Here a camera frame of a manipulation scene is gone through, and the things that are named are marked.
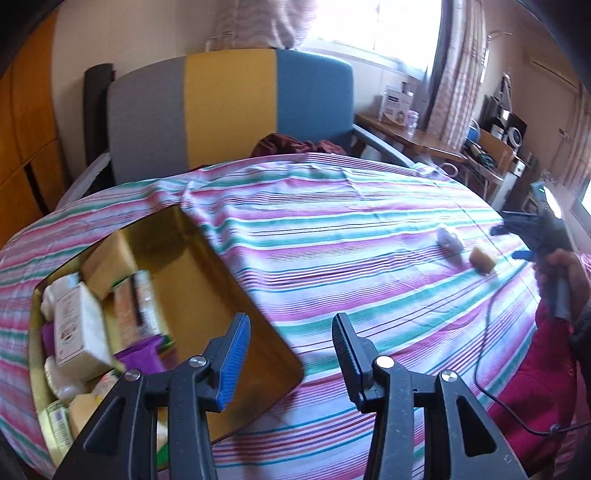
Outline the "person's right hand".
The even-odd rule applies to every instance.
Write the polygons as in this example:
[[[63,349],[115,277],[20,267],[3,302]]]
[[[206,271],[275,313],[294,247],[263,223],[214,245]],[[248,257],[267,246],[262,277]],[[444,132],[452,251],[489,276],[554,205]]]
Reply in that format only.
[[[573,251],[556,249],[547,255],[537,254],[533,266],[540,295],[537,313],[545,318],[548,314],[547,287],[556,280],[564,280],[568,286],[569,322],[575,326],[590,300],[590,281],[580,257]]]

